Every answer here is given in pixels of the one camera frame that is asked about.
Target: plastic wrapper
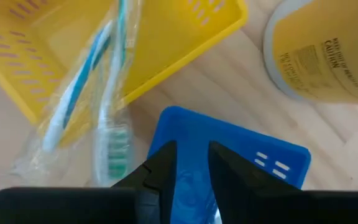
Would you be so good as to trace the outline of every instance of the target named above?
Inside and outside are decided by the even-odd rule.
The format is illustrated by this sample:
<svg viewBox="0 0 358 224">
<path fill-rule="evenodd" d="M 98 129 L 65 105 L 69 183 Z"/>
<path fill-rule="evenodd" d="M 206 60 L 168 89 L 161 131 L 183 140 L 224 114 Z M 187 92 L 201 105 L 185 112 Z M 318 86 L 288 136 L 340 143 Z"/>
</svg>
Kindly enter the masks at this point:
<svg viewBox="0 0 358 224">
<path fill-rule="evenodd" d="M 86 170 L 91 185 L 109 186 L 133 170 L 132 126 L 122 88 L 134 57 L 140 10 L 140 0 L 112 1 L 29 135 L 13 174 L 31 185 L 61 185 L 81 148 L 92 150 L 86 158 L 92 164 Z M 84 176 L 84 164 L 75 166 Z"/>
</svg>

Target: toothbrush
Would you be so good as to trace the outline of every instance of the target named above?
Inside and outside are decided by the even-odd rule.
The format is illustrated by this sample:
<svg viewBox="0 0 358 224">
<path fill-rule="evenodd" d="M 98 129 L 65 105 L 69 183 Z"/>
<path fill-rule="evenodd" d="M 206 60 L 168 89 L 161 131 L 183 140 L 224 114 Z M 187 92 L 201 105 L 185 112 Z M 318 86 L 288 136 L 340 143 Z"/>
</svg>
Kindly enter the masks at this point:
<svg viewBox="0 0 358 224">
<path fill-rule="evenodd" d="M 94 178 L 98 186 L 105 187 L 124 178 L 131 163 L 128 127 L 109 123 L 109 110 L 115 106 L 112 97 L 126 58 L 126 4 L 126 0 L 119 1 L 110 74 L 101 99 L 94 147 Z"/>
<path fill-rule="evenodd" d="M 88 80 L 89 73 L 91 69 L 95 68 L 95 62 L 98 63 L 98 56 L 102 54 L 106 44 L 110 41 L 111 31 L 112 21 L 109 21 L 95 37 L 87 59 L 60 98 L 60 102 L 42 140 L 42 149 L 44 151 L 53 152 L 60 142 L 78 97 Z"/>
</svg>

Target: yellow basket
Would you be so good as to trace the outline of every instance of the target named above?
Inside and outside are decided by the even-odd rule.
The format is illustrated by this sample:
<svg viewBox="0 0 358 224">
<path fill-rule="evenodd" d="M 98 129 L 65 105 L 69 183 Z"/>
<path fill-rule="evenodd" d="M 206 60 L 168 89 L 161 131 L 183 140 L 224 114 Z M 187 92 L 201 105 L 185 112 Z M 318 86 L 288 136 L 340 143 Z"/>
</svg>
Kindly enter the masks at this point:
<svg viewBox="0 0 358 224">
<path fill-rule="evenodd" d="M 114 0 L 0 0 L 0 85 L 34 123 Z M 145 0 L 131 102 L 240 28 L 244 0 Z"/>
</svg>

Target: light wood grain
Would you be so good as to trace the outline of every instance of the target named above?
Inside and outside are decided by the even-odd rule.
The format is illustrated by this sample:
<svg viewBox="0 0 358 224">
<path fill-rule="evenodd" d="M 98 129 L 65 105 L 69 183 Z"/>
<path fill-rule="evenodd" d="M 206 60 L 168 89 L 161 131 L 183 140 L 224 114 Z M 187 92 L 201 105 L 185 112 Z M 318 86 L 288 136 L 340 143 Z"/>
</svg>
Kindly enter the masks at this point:
<svg viewBox="0 0 358 224">
<path fill-rule="evenodd" d="M 307 147 L 312 163 L 304 189 L 358 189 L 358 106 L 295 101 L 270 81 L 262 36 L 281 0 L 248 0 L 249 21 L 241 30 L 150 90 L 130 107 L 136 161 L 144 161 L 161 111 L 170 105 L 222 119 Z M 22 185 L 8 172 L 31 130 L 0 89 L 0 189 Z M 89 180 L 89 151 L 74 159 L 65 185 Z"/>
</svg>

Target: blue tray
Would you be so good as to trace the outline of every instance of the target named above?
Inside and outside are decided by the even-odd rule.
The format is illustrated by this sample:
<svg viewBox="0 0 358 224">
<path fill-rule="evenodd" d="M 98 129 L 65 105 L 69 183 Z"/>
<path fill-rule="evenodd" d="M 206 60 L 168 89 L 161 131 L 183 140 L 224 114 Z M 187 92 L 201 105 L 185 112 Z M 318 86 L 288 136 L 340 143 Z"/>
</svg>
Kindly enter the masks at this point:
<svg viewBox="0 0 358 224">
<path fill-rule="evenodd" d="M 171 140 L 178 146 L 171 223 L 204 224 L 214 219 L 217 206 L 208 171 L 208 144 L 212 140 L 299 189 L 311 160 L 304 147 L 177 106 L 162 112 L 149 157 Z"/>
</svg>

